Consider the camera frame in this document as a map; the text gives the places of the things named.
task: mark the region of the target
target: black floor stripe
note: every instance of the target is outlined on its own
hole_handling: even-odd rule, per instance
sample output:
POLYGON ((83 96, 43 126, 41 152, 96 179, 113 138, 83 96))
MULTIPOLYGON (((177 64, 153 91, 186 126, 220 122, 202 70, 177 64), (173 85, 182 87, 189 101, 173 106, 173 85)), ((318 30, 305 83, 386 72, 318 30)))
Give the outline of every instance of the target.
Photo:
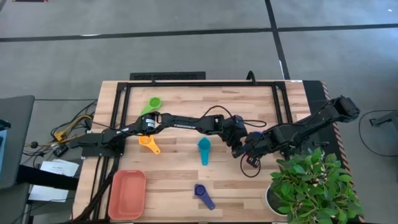
POLYGON ((283 79, 290 80, 290 74, 287 69, 287 63, 286 63, 286 59, 285 59, 284 50, 282 48, 282 43, 280 42, 278 28, 276 26, 276 21, 275 21, 275 16, 274 16, 274 11, 272 10, 272 6, 271 6, 271 0, 265 0, 265 2, 266 2, 266 6, 267 6, 267 11, 268 11, 269 22, 271 23, 272 35, 274 36, 276 51, 278 53, 279 62, 282 67, 281 69, 282 69, 282 73, 283 73, 283 79))
POLYGON ((315 27, 280 27, 279 32, 324 31, 324 30, 358 30, 398 28, 398 24, 348 25, 348 26, 315 26, 315 27))
POLYGON ((50 37, 6 37, 0 38, 0 42, 30 42, 50 40, 93 40, 93 39, 115 39, 132 37, 165 37, 179 35, 203 35, 203 34, 248 34, 272 32, 271 28, 236 28, 236 29, 208 29, 208 30, 181 30, 162 32, 131 32, 122 34, 87 34, 87 35, 61 35, 50 37))

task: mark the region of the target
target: potted plant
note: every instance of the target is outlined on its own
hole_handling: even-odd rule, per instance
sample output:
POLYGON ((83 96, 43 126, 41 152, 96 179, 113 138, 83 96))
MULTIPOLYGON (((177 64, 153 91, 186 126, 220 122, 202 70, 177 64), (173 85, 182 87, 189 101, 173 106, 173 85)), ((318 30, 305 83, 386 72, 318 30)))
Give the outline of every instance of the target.
POLYGON ((327 155, 323 162, 318 148, 312 154, 298 154, 289 161, 277 162, 280 172, 271 174, 266 200, 274 212, 286 214, 290 224, 346 223, 349 218, 362 215, 349 185, 351 176, 341 168, 335 154, 327 155))

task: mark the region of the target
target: green measuring spoon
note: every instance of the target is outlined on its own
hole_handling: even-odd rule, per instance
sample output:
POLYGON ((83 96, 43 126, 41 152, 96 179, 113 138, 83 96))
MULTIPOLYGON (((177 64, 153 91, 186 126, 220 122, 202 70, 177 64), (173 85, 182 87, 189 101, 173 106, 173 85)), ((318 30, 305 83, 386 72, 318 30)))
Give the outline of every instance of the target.
POLYGON ((159 97, 152 97, 145 108, 141 111, 141 115, 150 112, 151 110, 156 110, 160 108, 162 100, 159 97))

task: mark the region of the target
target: wooden table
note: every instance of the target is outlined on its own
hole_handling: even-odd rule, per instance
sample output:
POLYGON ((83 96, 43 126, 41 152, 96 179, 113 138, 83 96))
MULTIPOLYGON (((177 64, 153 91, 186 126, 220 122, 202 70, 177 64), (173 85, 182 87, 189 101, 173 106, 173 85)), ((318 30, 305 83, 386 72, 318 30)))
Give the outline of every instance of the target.
MULTIPOLYGON (((116 85, 117 81, 103 82, 94 121, 109 125, 116 85)), ((297 121, 310 115, 303 83, 286 81, 286 87, 293 120, 297 121)), ((162 99, 162 107, 159 110, 161 113, 199 118, 209 107, 222 105, 232 114, 238 114, 244 119, 266 121, 267 128, 277 124, 272 92, 268 86, 132 88, 127 124, 135 122, 141 109, 153 96, 159 96, 162 99)), ((121 111, 123 96, 121 99, 118 111, 121 111)), ((284 114, 281 94, 279 99, 284 114)), ((228 117, 226 112, 219 108, 211 110, 209 114, 223 114, 228 117)), ((247 125, 246 128, 248 132, 264 129, 247 125)), ((93 127, 94 132, 100 132, 102 129, 103 127, 98 125, 93 127)), ((197 149, 197 143, 202 137, 203 135, 196 131, 165 129, 154 136, 161 150, 159 155, 140 146, 138 137, 127 138, 119 170, 142 170, 147 177, 144 213, 135 222, 284 221, 284 217, 275 215, 267 205, 264 205, 264 193, 271 183, 270 173, 278 170, 275 160, 280 157, 280 154, 264 156, 261 159, 260 174, 250 179, 245 177, 239 168, 240 158, 234 159, 231 149, 218 136, 208 136, 212 147, 209 164, 203 166, 197 149), (216 205, 214 210, 207 209, 199 199, 193 196, 195 184, 206 186, 216 205)), ((80 214, 90 201, 96 161, 97 158, 92 157, 85 159, 83 163, 73 206, 75 216, 80 214)), ((251 174, 256 171, 250 170, 251 168, 245 162, 244 169, 251 174)), ((99 173, 98 171, 96 183, 98 183, 99 173)), ((108 193, 105 192, 100 218, 104 217, 107 198, 108 193)))

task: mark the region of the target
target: black metal frame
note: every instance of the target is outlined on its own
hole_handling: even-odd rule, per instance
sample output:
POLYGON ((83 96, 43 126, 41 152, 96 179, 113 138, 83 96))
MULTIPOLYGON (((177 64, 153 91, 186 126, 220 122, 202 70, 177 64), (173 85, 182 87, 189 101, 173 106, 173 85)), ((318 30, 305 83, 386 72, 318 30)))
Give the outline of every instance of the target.
MULTIPOLYGON (((249 72, 247 80, 251 80, 251 82, 248 81, 242 81, 242 82, 147 82, 147 83, 118 83, 118 87, 116 89, 116 96, 115 96, 115 101, 113 105, 113 111, 112 111, 112 117, 111 117, 111 124, 110 126, 112 128, 115 127, 116 124, 116 117, 118 113, 118 108, 119 108, 119 103, 120 103, 120 96, 122 91, 125 91, 124 95, 124 102, 123 102, 123 108, 122 108, 122 114, 121 114, 121 120, 120 120, 120 127, 123 127, 126 125, 126 118, 127 118, 127 111, 129 107, 129 98, 130 98, 130 92, 131 88, 136 88, 136 87, 153 87, 153 86, 159 86, 159 87, 173 87, 173 86, 269 86, 272 88, 272 94, 274 98, 274 103, 275 103, 275 110, 276 110, 276 115, 277 115, 277 120, 279 124, 283 123, 283 117, 282 117, 282 112, 280 109, 280 102, 279 102, 279 96, 277 90, 279 89, 282 92, 282 98, 284 101, 284 107, 285 111, 287 114, 287 122, 288 123, 293 123, 292 119, 292 114, 290 110, 290 105, 289 105, 289 100, 287 97, 287 92, 286 92, 286 85, 285 82, 263 82, 263 81, 256 81, 254 74, 252 71, 249 72)), ((114 158, 114 164, 112 166, 112 169, 110 170, 110 173, 114 173, 118 169, 118 164, 119 164, 119 157, 120 155, 116 156, 114 158)), ((99 178, 99 186, 101 186, 104 183, 104 180, 106 178, 106 173, 107 173, 107 168, 108 168, 108 163, 109 163, 109 157, 104 157, 104 161, 102 164, 101 168, 101 174, 99 178)), ((109 206, 109 197, 110 194, 108 194, 108 201, 107 201, 107 206, 106 206, 106 217, 105 219, 109 220, 108 216, 108 206, 109 206)), ((97 220, 98 216, 100 214, 100 207, 101 207, 101 201, 96 205, 93 213, 93 220, 97 220)))

